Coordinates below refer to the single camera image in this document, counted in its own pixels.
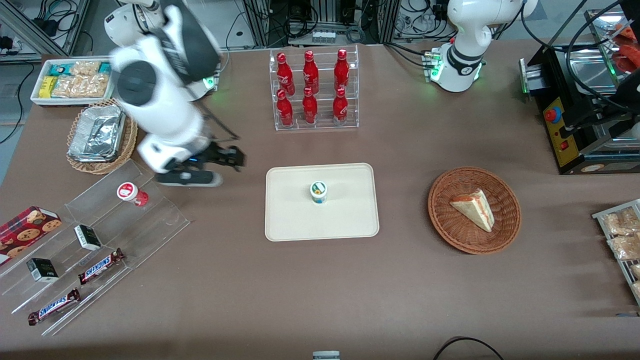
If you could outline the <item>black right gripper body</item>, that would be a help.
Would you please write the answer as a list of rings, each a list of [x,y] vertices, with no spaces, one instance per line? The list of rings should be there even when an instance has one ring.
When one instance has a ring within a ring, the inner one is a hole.
[[[204,170],[208,163],[217,166],[229,166],[227,161],[227,148],[212,141],[207,148],[192,156],[192,166],[198,170]]]

